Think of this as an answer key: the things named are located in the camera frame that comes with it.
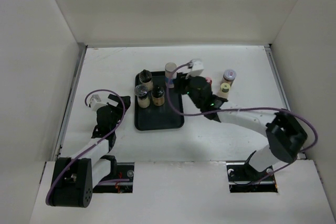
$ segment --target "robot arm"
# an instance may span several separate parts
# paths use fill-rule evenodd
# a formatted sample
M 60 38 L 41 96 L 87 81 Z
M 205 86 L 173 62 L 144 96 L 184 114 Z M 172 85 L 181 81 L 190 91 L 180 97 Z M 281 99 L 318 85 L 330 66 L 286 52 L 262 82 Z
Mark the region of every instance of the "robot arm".
M 240 111 L 238 106 L 225 98 L 214 95 L 211 85 L 199 76 L 203 70 L 201 60 L 189 63 L 188 74 L 178 73 L 174 80 L 174 91 L 187 94 L 205 117 L 222 123 L 231 123 L 255 131 L 268 140 L 268 145 L 253 152 L 245 162 L 245 173 L 251 181 L 258 180 L 265 170 L 279 162 L 292 163 L 300 152 L 307 134 L 298 121 L 287 113 L 264 111 Z M 211 111 L 235 109 L 230 112 Z
M 131 98 L 121 98 L 127 110 L 131 105 Z M 109 95 L 109 99 L 118 102 L 118 105 L 103 103 L 98 95 L 91 97 L 89 106 L 97 112 L 97 125 L 94 127 L 91 141 L 71 157 L 60 157 L 55 162 L 51 184 L 72 160 L 96 144 L 63 174 L 48 198 L 50 206 L 87 207 L 91 202 L 93 188 L 104 177 L 116 175 L 117 161 L 114 156 L 106 155 L 115 144 L 116 133 L 113 132 L 97 144 L 97 139 L 110 133 L 122 117 L 123 106 L 119 98 Z

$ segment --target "white cardboard panel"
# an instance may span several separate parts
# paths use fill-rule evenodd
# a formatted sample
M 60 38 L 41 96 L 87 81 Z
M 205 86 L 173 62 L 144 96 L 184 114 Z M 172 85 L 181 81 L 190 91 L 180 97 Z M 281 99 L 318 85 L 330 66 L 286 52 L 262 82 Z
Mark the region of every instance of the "white cardboard panel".
M 87 44 L 272 43 L 297 0 L 57 0 Z
M 139 162 L 132 194 L 94 194 L 87 208 L 49 207 L 48 162 L 31 224 L 333 224 L 313 161 L 296 161 L 276 175 L 279 193 L 231 194 L 224 162 Z

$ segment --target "white wall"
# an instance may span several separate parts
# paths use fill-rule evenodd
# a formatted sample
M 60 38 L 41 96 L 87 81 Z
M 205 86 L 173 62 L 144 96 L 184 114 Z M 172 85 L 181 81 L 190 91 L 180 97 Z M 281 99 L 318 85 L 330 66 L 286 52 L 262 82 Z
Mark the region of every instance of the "white wall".
M 55 0 L 0 0 L 0 219 L 28 223 L 78 55 Z
M 56 0 L 87 44 L 274 41 L 297 0 Z
M 336 215 L 336 0 L 298 0 L 272 50 L 291 109 L 319 132 L 308 157 Z

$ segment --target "small bottle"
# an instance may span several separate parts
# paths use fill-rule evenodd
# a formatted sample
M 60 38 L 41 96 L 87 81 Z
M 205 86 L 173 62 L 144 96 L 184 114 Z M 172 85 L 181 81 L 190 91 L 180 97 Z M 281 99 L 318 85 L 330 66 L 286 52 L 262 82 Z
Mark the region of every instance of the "small bottle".
M 145 85 L 137 85 L 135 87 L 134 93 L 138 100 L 139 107 L 145 109 L 151 103 L 151 100 L 148 97 L 148 89 Z
M 139 80 L 147 87 L 148 91 L 153 89 L 152 73 L 150 73 L 148 70 L 144 69 L 139 73 Z
M 218 97 L 227 99 L 229 96 L 229 91 L 230 91 L 230 84 L 222 83 L 222 85 L 220 85 L 220 90 L 217 92 L 216 95 Z
M 177 65 L 175 63 L 172 62 L 168 62 L 166 64 L 166 66 L 164 66 L 164 75 L 165 75 L 165 82 L 166 82 L 166 86 L 168 86 L 168 88 L 172 89 L 174 87 L 174 83 L 173 80 L 176 79 L 176 72 L 174 73 L 174 75 L 172 76 L 172 79 L 169 81 L 169 78 L 171 77 L 172 72 L 177 68 Z
M 223 74 L 223 78 L 222 78 L 221 83 L 228 83 L 228 84 L 230 84 L 230 87 L 232 87 L 232 84 L 233 84 L 236 76 L 237 76 L 237 73 L 236 73 L 235 70 L 226 69 L 224 74 Z
M 159 85 L 155 85 L 152 90 L 152 100 L 156 106 L 162 106 L 164 104 L 164 90 Z

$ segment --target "black tray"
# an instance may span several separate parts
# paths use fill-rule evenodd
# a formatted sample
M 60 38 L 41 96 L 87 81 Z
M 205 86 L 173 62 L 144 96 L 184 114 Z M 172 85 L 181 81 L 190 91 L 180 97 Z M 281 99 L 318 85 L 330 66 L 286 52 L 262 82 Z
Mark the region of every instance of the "black tray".
M 164 71 L 151 72 L 154 85 L 160 85 L 165 92 L 165 75 Z M 141 84 L 139 74 L 135 77 L 135 86 Z M 173 89 L 169 90 L 170 99 L 179 111 L 183 113 L 182 96 L 174 93 Z M 153 104 L 150 94 L 151 104 L 143 109 L 139 107 L 137 96 L 135 96 L 135 113 L 134 125 L 139 131 L 178 129 L 184 124 L 184 116 L 176 114 L 169 106 L 167 98 L 162 106 Z

